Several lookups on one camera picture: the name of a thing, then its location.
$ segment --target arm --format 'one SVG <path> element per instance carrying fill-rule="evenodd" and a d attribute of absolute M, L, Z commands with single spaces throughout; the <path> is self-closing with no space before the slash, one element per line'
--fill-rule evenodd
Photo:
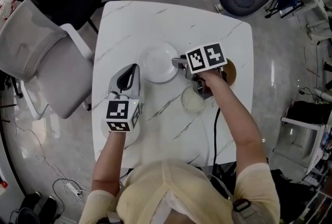
<path fill-rule="evenodd" d="M 257 124 L 215 70 L 201 72 L 224 115 L 237 148 L 237 175 L 255 163 L 266 163 L 266 156 Z"/>
<path fill-rule="evenodd" d="M 119 193 L 120 170 L 125 141 L 125 133 L 110 132 L 94 167 L 92 191 L 104 190 L 115 197 Z"/>

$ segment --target chair backrest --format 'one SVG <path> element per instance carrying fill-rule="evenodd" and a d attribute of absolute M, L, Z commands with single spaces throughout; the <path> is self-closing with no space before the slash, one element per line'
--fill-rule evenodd
<path fill-rule="evenodd" d="M 45 54 L 66 35 L 30 0 L 24 0 L 0 31 L 0 69 L 29 81 Z"/>

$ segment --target power strip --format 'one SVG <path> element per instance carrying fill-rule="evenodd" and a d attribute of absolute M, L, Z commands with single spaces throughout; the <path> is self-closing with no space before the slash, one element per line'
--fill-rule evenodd
<path fill-rule="evenodd" d="M 75 188 L 71 183 L 67 182 L 65 185 L 77 198 L 80 198 L 82 196 L 82 191 L 77 190 L 77 188 Z"/>

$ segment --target white plate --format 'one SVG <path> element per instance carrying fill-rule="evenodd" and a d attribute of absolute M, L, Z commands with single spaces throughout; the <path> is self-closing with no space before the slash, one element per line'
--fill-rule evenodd
<path fill-rule="evenodd" d="M 105 120 L 100 121 L 100 128 L 102 130 L 103 136 L 105 138 L 108 138 L 110 129 L 108 127 L 108 124 L 106 123 Z M 137 138 L 140 135 L 141 127 L 140 127 L 140 120 L 137 121 L 137 124 L 135 125 L 134 131 L 132 132 L 127 132 L 126 135 L 126 142 L 124 143 L 124 147 L 129 147 L 131 144 L 133 144 Z"/>
<path fill-rule="evenodd" d="M 163 83 L 177 73 L 172 58 L 178 58 L 177 51 L 167 43 L 155 43 L 140 52 L 138 64 L 142 75 L 149 81 Z"/>

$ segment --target hand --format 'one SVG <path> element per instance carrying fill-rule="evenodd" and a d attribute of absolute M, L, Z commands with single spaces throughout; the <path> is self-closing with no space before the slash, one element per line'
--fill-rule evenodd
<path fill-rule="evenodd" d="M 211 87 L 215 79 L 221 79 L 222 81 L 224 81 L 218 71 L 213 69 L 200 72 L 198 73 L 198 75 L 205 80 L 205 83 L 209 88 Z"/>

